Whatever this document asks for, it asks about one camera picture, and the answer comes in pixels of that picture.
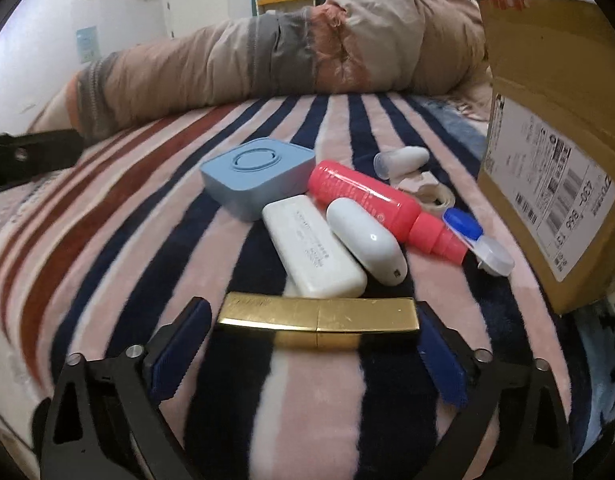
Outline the blue wall poster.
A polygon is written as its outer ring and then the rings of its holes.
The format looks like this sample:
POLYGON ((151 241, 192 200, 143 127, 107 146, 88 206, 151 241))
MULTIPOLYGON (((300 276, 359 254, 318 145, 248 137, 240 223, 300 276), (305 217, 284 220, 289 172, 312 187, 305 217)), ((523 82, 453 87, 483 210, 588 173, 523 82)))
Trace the blue wall poster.
POLYGON ((98 28, 90 26, 76 32, 76 50, 80 64, 87 64, 101 58, 98 28))

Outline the clear tape roll with dispenser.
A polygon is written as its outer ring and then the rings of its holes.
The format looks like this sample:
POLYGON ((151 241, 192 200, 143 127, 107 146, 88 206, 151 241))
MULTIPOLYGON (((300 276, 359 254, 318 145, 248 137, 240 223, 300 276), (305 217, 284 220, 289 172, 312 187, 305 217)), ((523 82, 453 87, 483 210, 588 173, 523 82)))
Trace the clear tape roll with dispenser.
POLYGON ((442 217, 447 209, 456 204, 454 193, 430 171, 408 174, 397 182, 396 188, 414 197, 424 211, 435 217, 442 217))

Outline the light blue square box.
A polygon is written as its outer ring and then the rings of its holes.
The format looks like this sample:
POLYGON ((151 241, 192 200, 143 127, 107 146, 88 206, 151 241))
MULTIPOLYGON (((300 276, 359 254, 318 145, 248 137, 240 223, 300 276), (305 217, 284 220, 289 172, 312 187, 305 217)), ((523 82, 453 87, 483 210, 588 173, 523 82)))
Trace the light blue square box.
POLYGON ((234 218, 253 222, 266 205, 304 194, 315 166, 310 148, 260 138, 202 162, 200 171, 213 200, 234 218))

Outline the white rectangular case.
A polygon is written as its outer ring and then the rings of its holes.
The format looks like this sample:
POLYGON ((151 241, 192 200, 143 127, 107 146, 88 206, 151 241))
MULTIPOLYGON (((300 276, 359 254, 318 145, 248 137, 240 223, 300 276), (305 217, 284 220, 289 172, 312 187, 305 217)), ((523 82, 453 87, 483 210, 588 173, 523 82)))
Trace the white rectangular case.
POLYGON ((283 267, 301 297, 357 298, 367 276, 305 195, 270 203, 262 218, 283 267))

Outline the brown cardboard box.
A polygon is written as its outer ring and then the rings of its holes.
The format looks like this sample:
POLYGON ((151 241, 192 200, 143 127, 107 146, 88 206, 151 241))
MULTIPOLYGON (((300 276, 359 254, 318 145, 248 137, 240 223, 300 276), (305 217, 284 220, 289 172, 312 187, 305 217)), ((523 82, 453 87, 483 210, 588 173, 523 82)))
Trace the brown cardboard box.
POLYGON ((477 0, 493 74, 479 185, 559 313, 615 291, 615 31, 594 0, 477 0))

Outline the white door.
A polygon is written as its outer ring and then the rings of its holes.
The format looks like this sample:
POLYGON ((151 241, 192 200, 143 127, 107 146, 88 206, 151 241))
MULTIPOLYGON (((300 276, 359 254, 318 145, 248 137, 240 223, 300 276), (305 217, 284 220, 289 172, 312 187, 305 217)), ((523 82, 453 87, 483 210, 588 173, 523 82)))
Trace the white door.
POLYGON ((165 0, 165 6, 172 38, 188 36, 228 18, 227 0, 165 0))

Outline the gold rectangular case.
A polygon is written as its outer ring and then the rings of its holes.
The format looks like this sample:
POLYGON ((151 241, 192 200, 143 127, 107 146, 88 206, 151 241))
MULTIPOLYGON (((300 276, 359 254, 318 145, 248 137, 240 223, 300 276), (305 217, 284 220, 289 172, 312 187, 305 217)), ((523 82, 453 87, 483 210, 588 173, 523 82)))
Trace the gold rectangular case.
POLYGON ((347 350, 364 336, 416 333, 416 304, 411 298, 309 299, 230 292, 217 323, 267 335, 281 347, 347 350))

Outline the white oval case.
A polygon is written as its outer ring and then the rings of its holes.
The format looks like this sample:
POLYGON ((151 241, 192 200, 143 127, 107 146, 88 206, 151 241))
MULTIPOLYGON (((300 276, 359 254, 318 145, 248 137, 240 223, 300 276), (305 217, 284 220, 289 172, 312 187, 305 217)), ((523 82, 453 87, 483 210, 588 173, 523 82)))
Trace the white oval case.
POLYGON ((350 198, 337 198, 326 210, 328 226, 375 280, 400 285, 408 265, 395 236, 350 198))

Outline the pink spray bottle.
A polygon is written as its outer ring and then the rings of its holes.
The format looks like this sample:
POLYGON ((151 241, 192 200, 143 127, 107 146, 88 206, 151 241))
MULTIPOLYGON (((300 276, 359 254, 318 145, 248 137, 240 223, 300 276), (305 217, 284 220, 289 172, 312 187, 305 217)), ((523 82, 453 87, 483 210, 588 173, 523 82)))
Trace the pink spray bottle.
POLYGON ((309 176, 307 188, 323 205, 338 198, 354 200, 401 244, 458 266, 463 263, 468 248, 445 223, 424 211, 417 200, 386 183, 339 162, 323 160, 309 176))

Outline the yellow side table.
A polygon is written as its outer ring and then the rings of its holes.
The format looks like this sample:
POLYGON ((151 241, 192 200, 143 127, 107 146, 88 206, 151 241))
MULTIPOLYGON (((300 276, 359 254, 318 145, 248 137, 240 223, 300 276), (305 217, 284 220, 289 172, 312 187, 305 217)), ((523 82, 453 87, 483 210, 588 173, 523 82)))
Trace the yellow side table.
POLYGON ((306 6, 316 6, 316 0, 255 0, 256 14, 295 12, 306 6))

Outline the small white capped bottle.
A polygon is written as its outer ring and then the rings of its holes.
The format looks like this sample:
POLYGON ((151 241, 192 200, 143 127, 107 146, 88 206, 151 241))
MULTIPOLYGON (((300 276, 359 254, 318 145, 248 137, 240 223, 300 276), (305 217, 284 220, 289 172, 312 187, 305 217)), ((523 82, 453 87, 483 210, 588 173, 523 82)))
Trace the small white capped bottle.
POLYGON ((381 152, 373 157, 373 169, 382 180, 391 180, 411 174, 425 166, 430 152, 421 146, 404 146, 398 150, 381 152))

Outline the rolled pink grey duvet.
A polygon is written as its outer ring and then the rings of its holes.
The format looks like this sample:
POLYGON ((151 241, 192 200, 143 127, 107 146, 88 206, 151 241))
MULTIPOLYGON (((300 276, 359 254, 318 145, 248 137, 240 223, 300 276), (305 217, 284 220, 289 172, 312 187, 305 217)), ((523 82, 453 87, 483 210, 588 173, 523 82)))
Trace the rolled pink grey duvet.
POLYGON ((88 144, 196 108, 272 96, 404 91, 489 117, 492 77, 472 0, 326 0, 112 53, 30 124, 88 144))

